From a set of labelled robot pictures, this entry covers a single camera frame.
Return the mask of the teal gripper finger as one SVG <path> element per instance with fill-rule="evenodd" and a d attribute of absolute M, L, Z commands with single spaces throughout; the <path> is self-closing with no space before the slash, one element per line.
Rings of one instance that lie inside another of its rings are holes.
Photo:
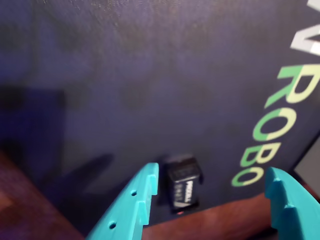
<path fill-rule="evenodd" d="M 159 164 L 146 164 L 110 205 L 87 240 L 141 240 L 149 224 L 152 196 L 158 194 Z"/>
<path fill-rule="evenodd" d="M 320 204 L 294 177 L 270 167 L 264 185 L 265 197 L 270 200 L 271 227 L 280 240 L 320 238 Z"/>

